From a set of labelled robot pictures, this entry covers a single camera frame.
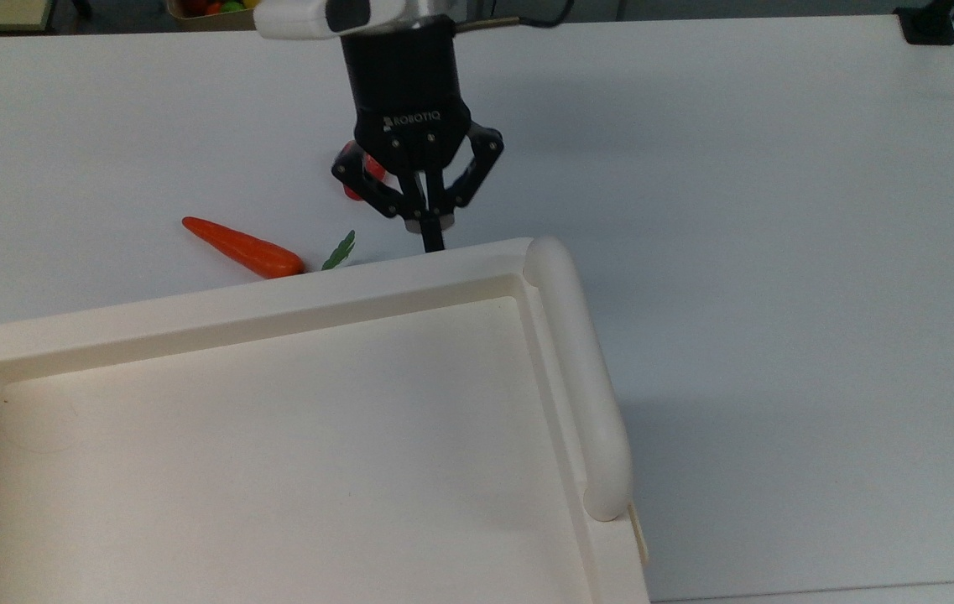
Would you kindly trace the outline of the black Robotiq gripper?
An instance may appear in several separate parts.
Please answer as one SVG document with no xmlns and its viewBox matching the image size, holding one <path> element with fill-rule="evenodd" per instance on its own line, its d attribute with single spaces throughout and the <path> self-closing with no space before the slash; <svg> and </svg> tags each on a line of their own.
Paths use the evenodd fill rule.
<svg viewBox="0 0 954 604">
<path fill-rule="evenodd" d="M 472 123 L 461 99 L 454 50 L 455 23 L 431 17 L 408 29 L 354 34 L 341 40 L 357 123 L 331 174 L 354 196 L 388 219 L 399 218 L 422 237 L 424 252 L 446 248 L 443 231 L 453 225 L 503 152 L 503 137 Z M 468 138 L 472 160 L 446 187 L 442 169 Z M 399 188 L 373 171 L 374 159 L 393 175 L 433 172 L 433 211 L 415 176 Z"/>
</svg>

